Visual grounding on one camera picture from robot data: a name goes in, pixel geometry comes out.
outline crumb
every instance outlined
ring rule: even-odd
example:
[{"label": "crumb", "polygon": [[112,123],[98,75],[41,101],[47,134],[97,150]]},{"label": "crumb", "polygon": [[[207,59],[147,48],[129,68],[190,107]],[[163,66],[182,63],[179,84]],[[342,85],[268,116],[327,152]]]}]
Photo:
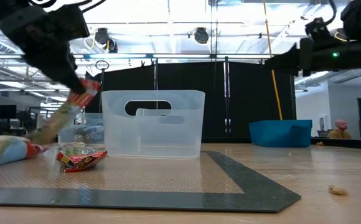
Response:
[{"label": "crumb", "polygon": [[349,195],[349,191],[342,187],[336,187],[335,185],[329,186],[329,192],[335,195]]}]

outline person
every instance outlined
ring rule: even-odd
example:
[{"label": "person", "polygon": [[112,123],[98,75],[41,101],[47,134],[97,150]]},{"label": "person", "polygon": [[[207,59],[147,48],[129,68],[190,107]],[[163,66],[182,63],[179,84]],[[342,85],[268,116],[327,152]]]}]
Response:
[{"label": "person", "polygon": [[337,120],[335,126],[337,129],[330,131],[327,137],[332,139],[351,139],[350,134],[346,131],[348,129],[346,121],[341,119]]}]

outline black partition wall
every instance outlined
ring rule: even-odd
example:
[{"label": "black partition wall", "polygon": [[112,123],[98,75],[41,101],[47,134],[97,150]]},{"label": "black partition wall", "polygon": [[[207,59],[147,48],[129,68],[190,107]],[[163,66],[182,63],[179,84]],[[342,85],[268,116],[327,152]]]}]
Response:
[{"label": "black partition wall", "polygon": [[[100,82],[102,75],[100,73],[90,79]],[[154,90],[154,66],[105,72],[100,91],[102,90]],[[85,108],[86,113],[101,113],[100,91]]]},{"label": "black partition wall", "polygon": [[[275,71],[275,77],[283,119],[296,119],[293,74]],[[229,62],[229,89],[231,137],[249,138],[250,122],[279,119],[271,70]]]},{"label": "black partition wall", "polygon": [[157,71],[158,90],[205,93],[203,138],[226,136],[223,62],[159,64]]}]

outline blue plastic tub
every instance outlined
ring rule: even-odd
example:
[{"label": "blue plastic tub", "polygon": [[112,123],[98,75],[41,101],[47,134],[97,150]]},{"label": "blue plastic tub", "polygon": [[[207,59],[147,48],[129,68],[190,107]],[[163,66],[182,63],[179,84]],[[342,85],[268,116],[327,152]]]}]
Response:
[{"label": "blue plastic tub", "polygon": [[312,120],[257,121],[250,123],[251,141],[263,147],[308,147]]}]

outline table surface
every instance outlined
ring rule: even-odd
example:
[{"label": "table surface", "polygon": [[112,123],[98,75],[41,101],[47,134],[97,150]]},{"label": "table surface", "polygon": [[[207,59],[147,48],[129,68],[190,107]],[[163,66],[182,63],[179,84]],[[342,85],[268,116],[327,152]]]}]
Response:
[{"label": "table surface", "polygon": [[[249,144],[204,144],[202,149],[222,152],[302,199],[277,214],[0,207],[0,223],[361,223],[361,149]],[[331,195],[328,185],[345,187],[350,195]]]}]

